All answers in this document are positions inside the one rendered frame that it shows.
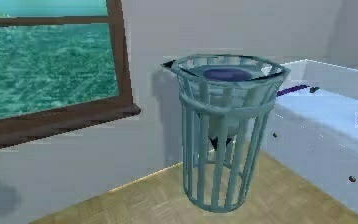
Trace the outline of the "purple pen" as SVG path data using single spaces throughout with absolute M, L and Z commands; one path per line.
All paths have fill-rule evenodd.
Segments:
M 297 85 L 297 86 L 289 87 L 289 88 L 286 88 L 286 89 L 283 89 L 283 90 L 279 90 L 277 92 L 277 97 L 289 94 L 291 92 L 296 92 L 296 91 L 299 91 L 299 90 L 302 90 L 302 89 L 306 89 L 306 88 L 309 89 L 310 93 L 315 93 L 317 90 L 320 89 L 320 87 L 317 87 L 317 86 Z

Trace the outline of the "brown framed window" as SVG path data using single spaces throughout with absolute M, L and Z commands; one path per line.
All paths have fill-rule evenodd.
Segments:
M 139 112 L 122 0 L 0 0 L 0 149 Z

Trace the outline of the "white cabinet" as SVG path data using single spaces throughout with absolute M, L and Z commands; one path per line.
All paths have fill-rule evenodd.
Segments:
M 358 70 L 290 62 L 261 149 L 358 214 Z

